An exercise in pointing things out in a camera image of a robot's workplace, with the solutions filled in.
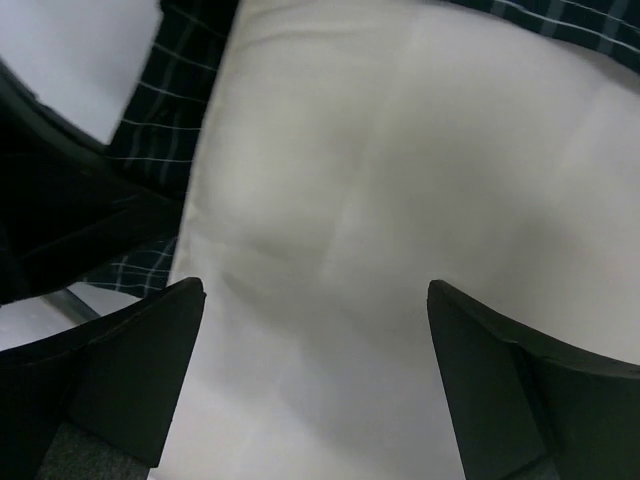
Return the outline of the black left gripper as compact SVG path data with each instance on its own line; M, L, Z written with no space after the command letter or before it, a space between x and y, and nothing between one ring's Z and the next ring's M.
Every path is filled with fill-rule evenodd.
M1 302L61 290L177 231L179 202L118 176L103 146L1 68Z

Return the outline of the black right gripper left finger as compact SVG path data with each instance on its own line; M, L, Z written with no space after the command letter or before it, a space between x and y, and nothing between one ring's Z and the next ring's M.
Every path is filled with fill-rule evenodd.
M201 325L196 277L1 353L4 479L145 479Z

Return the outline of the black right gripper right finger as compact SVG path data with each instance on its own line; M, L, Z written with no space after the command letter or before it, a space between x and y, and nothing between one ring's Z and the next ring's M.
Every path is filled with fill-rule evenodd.
M636 479L639 368L512 320L452 285L427 295L468 479Z

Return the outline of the dark checked pillowcase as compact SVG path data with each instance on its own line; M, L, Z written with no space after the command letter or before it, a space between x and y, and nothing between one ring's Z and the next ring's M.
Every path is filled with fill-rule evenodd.
M459 6L639 70L636 1L460 0ZM162 1L146 64L105 149L115 173L185 199L206 104L238 9L235 1Z

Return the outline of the cream pillow with bear print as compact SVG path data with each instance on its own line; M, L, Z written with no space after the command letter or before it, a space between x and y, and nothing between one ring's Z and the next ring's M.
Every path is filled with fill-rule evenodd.
M639 77L459 6L244 1L171 277L199 336L158 479L459 479L442 279L639 360Z

